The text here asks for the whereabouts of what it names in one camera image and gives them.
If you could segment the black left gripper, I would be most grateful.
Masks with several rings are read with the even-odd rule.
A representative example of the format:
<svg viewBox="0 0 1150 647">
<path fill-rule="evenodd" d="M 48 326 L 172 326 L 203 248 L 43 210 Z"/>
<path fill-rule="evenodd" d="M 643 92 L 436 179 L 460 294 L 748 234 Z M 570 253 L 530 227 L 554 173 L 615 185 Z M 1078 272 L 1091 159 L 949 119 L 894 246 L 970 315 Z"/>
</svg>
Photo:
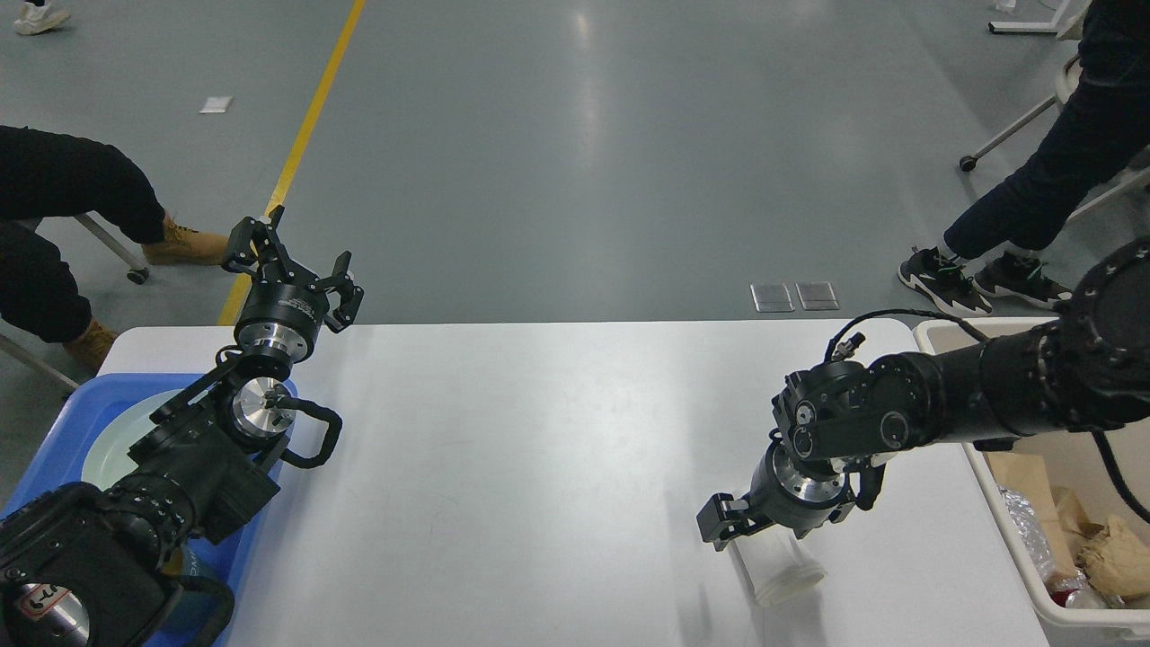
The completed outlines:
<svg viewBox="0 0 1150 647">
<path fill-rule="evenodd" d="M 365 291 L 350 274 L 350 251 L 334 259 L 332 274 L 316 280 L 316 292 L 284 283 L 293 279 L 288 251 L 277 234 L 284 210 L 276 205 L 264 218 L 243 217 L 227 237 L 218 267 L 253 282 L 235 323 L 235 342 L 243 349 L 270 347 L 300 363 L 313 355 L 323 321 L 334 334 L 354 324 Z M 329 311 L 325 295 L 332 292 L 340 303 Z"/>
</svg>

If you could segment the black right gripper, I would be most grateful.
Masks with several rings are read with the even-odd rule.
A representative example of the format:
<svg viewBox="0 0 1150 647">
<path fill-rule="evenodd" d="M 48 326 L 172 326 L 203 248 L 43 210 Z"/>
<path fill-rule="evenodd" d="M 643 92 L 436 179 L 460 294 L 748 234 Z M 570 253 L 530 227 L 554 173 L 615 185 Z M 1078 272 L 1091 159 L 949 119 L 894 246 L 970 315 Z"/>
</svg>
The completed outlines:
<svg viewBox="0 0 1150 647">
<path fill-rule="evenodd" d="M 854 511 L 854 491 L 845 475 L 820 480 L 802 473 L 782 442 L 770 442 L 745 496 L 716 492 L 695 515 L 702 541 L 723 552 L 737 537 L 781 526 L 802 539 L 827 521 L 841 523 Z"/>
</svg>

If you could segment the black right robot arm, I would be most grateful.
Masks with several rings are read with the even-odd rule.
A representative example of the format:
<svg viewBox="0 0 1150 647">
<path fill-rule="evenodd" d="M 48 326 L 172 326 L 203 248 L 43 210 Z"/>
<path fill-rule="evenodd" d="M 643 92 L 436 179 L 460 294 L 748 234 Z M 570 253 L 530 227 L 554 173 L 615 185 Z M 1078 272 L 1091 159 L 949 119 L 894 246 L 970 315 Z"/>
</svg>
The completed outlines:
<svg viewBox="0 0 1150 647">
<path fill-rule="evenodd" d="M 1055 319 L 1019 334 L 988 337 L 960 321 L 972 347 L 862 365 L 852 359 L 862 336 L 848 324 L 821 363 L 785 377 L 747 494 L 719 492 L 695 516 L 703 542 L 723 550 L 772 526 L 802 539 L 871 510 L 896 452 L 938 442 L 1009 450 L 1061 430 L 1092 434 L 1110 482 L 1147 518 L 1104 437 L 1147 418 L 1147 237 L 1138 237 L 1092 265 Z"/>
</svg>

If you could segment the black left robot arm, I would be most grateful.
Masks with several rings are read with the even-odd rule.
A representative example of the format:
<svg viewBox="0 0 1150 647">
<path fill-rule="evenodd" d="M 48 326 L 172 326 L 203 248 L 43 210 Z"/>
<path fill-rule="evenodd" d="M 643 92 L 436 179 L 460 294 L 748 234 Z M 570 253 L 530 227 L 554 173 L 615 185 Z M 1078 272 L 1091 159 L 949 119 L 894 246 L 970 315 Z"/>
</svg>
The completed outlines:
<svg viewBox="0 0 1150 647">
<path fill-rule="evenodd" d="M 273 468 L 324 465 L 342 417 L 288 390 L 321 328 L 356 319 L 363 290 L 350 253 L 320 276 L 279 241 L 283 206 L 233 226 L 222 269 L 252 285 L 233 344 L 215 365 L 151 413 L 128 450 L 135 470 L 107 490 L 72 482 L 3 518 L 3 633 L 13 646 L 141 646 L 187 594 L 214 599 L 192 646 L 217 641 L 233 618 L 233 590 L 179 573 L 191 539 L 221 544 L 279 492 Z"/>
</svg>

